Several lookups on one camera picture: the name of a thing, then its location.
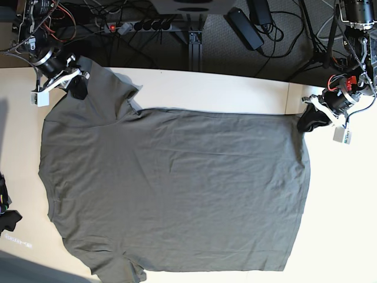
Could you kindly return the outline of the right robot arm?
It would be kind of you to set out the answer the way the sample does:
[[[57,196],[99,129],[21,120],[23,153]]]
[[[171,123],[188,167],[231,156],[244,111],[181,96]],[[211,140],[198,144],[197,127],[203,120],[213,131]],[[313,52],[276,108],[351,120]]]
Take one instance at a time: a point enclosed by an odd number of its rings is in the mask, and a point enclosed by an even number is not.
[[[39,107],[49,98],[49,92],[60,88],[70,92],[77,99],[84,99],[88,94],[86,83],[90,73],[84,69],[79,58],[68,53],[63,45],[47,30],[47,21],[55,10],[69,13],[60,1],[18,1],[17,8],[22,14],[15,15],[18,29],[18,42],[9,50],[8,55],[20,57],[27,54],[26,62],[34,69],[37,82],[32,91],[32,101]],[[288,96],[303,105],[303,111],[293,106],[289,114],[300,116],[297,129],[300,132],[311,132],[317,127],[335,125],[337,115],[326,102],[327,90],[316,91],[313,87],[299,86],[291,83]]]

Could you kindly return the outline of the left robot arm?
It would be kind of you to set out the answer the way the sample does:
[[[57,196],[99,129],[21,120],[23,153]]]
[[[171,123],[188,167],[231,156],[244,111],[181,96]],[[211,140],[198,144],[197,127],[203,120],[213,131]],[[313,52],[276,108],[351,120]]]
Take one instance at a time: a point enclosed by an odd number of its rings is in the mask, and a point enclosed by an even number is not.
[[[297,128],[350,119],[362,95],[376,96],[373,1],[331,1],[327,38],[304,1],[74,1],[67,47],[106,67],[171,68],[275,76],[292,81],[331,69],[324,91],[305,99]]]

